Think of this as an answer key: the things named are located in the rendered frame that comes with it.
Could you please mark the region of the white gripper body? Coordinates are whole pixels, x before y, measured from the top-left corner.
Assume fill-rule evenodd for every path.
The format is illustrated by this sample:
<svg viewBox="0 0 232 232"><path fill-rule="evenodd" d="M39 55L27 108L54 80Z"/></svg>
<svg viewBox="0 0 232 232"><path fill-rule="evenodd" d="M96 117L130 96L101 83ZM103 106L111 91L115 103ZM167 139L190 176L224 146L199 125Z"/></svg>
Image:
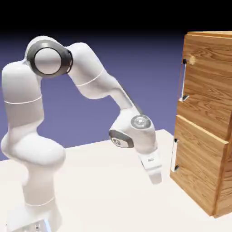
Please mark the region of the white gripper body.
<svg viewBox="0 0 232 232"><path fill-rule="evenodd" d="M162 182L162 165L159 160L145 159L142 161L142 165L152 184L160 184Z"/></svg>

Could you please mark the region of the short wooden cabinet door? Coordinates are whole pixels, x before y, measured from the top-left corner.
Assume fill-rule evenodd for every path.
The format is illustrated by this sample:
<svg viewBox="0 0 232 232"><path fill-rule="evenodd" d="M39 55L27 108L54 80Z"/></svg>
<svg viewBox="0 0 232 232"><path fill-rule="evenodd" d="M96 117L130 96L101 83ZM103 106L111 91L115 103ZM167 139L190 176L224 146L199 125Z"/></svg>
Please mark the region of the short wooden cabinet door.
<svg viewBox="0 0 232 232"><path fill-rule="evenodd" d="M209 216L232 212L231 144L177 115L176 172L170 177Z"/></svg>

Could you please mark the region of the light wood cabinet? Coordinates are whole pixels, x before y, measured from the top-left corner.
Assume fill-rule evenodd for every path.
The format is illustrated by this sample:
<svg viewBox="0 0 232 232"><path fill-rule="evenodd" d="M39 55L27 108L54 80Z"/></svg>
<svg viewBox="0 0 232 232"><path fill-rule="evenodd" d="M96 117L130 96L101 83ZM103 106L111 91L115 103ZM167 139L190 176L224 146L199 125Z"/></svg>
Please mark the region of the light wood cabinet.
<svg viewBox="0 0 232 232"><path fill-rule="evenodd" d="M184 37L170 177L208 215L232 212L232 31Z"/></svg>

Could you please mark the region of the tall wooden cabinet door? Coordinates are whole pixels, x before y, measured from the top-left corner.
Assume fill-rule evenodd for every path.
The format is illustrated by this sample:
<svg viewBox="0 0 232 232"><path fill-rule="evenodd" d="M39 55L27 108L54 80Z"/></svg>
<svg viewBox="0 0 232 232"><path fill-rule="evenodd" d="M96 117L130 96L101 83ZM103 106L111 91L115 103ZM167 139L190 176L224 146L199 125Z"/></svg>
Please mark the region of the tall wooden cabinet door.
<svg viewBox="0 0 232 232"><path fill-rule="evenodd" d="M184 38L184 95L177 114L222 140L232 133L232 31L189 32Z"/></svg>

